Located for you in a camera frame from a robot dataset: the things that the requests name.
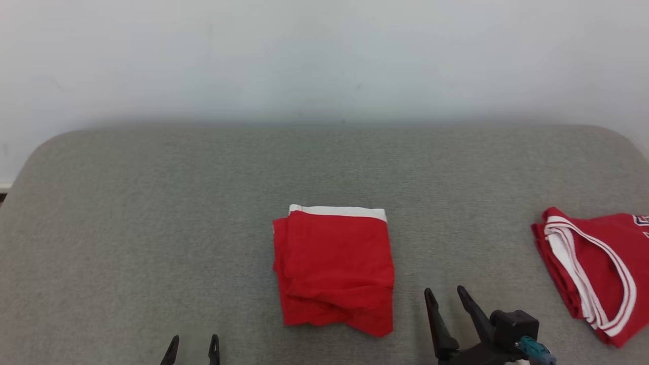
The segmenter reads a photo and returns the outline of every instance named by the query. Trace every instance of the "white trim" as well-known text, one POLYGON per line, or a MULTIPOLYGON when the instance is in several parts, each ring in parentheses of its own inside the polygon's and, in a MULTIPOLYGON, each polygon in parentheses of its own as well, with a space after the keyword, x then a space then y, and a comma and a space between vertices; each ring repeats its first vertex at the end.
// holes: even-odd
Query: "white trim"
MULTIPOLYGON (((622 259, 607 244, 603 243, 601 240, 593 236, 589 236, 588 234, 585 234, 582 230, 577 228, 577 226, 572 224, 569 220, 565 219, 564 217, 560 217, 560 216, 548 217, 546 221, 546 227, 549 228, 566 227, 572 229, 580 236, 586 238, 591 243, 603 249, 604 252, 609 256, 611 261, 613 261, 615 268, 617 269, 618 274, 620 275, 620 279, 622 281, 622 286, 624 289, 624 297, 622 298, 622 304, 620 305, 620 310, 618 311, 615 318, 613 318, 613 321, 604 323, 604 325, 601 327, 601 330, 603 330, 610 337, 614 337, 618 335, 626 326, 626 324, 629 322, 629 319, 631 318, 631 313, 633 312, 633 308, 635 307, 635 301, 637 299, 637 288, 635 285, 635 281, 633 280, 633 276, 631 276, 631 273, 629 272, 629 269, 627 269, 622 259)), ((597 297, 594 291, 593 293, 591 293, 591 295, 593 297, 597 297)))
POLYGON ((0 181, 0 194, 8 193, 9 189, 11 189, 12 185, 13 185, 12 182, 2 182, 2 181, 0 181))
POLYGON ((608 316, 602 308, 599 298, 593 295, 595 290, 593 290, 588 275, 586 275, 586 272, 577 259, 577 251, 574 246, 572 231, 566 227, 551 227, 546 230, 556 234, 555 237, 548 236, 548 241, 551 243, 550 247, 552 248, 555 257, 561 262, 570 275, 575 286, 577 286, 579 297, 582 299, 582 310, 584 307, 587 307, 588 309, 587 312, 589 315, 586 316, 584 314, 586 320, 588 320, 594 328, 599 328, 605 323, 608 323, 608 316), (554 238, 555 241, 554 245, 552 245, 552 238, 554 238))
POLYGON ((368 217, 376 218, 387 223, 385 209, 368 209, 360 207, 303 207, 298 204, 291 204, 289 213, 299 211, 318 216, 345 216, 345 217, 368 217))
POLYGON ((595 319, 593 304, 590 301, 588 290, 586 289, 581 276, 579 276, 576 272, 576 265, 572 261, 570 249, 566 247, 568 242, 562 239, 561 233, 556 232, 553 229, 546 232, 546 237, 548 238, 548 242, 550 243, 550 249, 552 250, 552 253, 557 258, 557 260, 559 260, 559 263, 563 266, 563 268, 572 279, 572 282, 577 287, 579 297, 582 300, 582 313, 584 318, 588 321, 588 323, 592 323, 595 319))

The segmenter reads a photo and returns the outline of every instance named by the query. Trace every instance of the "gray table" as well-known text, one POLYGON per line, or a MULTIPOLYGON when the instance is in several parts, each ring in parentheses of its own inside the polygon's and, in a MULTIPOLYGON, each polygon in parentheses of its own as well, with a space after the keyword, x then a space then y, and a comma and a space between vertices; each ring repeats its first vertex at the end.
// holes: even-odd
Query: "gray table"
POLYGON ((563 364, 646 362, 566 310, 529 225, 555 205, 649 213, 649 166, 596 127, 81 131, 42 145, 0 209, 0 363, 433 364, 429 286, 463 347, 456 286, 523 309, 563 364), (291 203, 387 211, 395 330, 284 327, 271 221, 291 203))

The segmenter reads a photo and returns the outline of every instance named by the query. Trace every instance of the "red fabric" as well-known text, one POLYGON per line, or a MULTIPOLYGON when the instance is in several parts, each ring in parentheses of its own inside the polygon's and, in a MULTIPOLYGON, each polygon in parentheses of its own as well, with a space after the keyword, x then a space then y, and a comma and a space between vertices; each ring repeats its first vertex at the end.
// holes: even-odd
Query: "red fabric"
POLYGON ((622 347, 632 336, 649 324, 649 217, 615 214, 591 220, 570 218, 557 208, 543 214, 542 224, 532 225, 536 246, 548 272, 563 298, 570 314, 582 319, 582 299, 572 278, 559 263, 546 239, 548 227, 565 225, 572 233, 576 259, 583 268, 601 307, 611 323, 619 314, 630 314, 620 332, 609 335, 611 325, 596 328, 597 335, 608 344, 622 347), (567 223, 557 223, 560 217, 567 223), (605 247, 595 244, 598 240, 605 247), (614 260, 628 270, 620 270, 614 260), (624 285, 630 298, 624 300, 624 285))
POLYGON ((374 336, 392 332, 386 222, 294 211, 273 226, 285 325, 345 322, 374 336))

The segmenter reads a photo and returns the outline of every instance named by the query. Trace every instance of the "padded table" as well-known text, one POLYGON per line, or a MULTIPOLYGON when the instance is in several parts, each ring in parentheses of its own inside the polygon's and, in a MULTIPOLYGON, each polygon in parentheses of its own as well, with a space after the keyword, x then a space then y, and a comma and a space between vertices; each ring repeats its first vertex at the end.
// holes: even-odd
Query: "padded table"
POLYGON ((0 208, 0 363, 436 364, 423 291, 462 348, 457 285, 489 315, 525 310, 560 364, 647 362, 570 317, 530 224, 649 214, 649 166, 599 127, 157 127, 63 134, 0 208), (384 208, 394 332, 284 327, 273 219, 301 205, 384 208))

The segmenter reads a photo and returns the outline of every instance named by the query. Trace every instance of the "red basketball jersey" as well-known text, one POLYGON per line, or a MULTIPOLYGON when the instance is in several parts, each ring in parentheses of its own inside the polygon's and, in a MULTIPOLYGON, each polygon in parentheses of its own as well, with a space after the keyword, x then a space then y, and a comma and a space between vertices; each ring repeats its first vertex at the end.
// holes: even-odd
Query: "red basketball jersey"
POLYGON ((622 347, 649 323, 649 217, 579 220, 552 207, 543 219, 536 244, 570 313, 622 347))

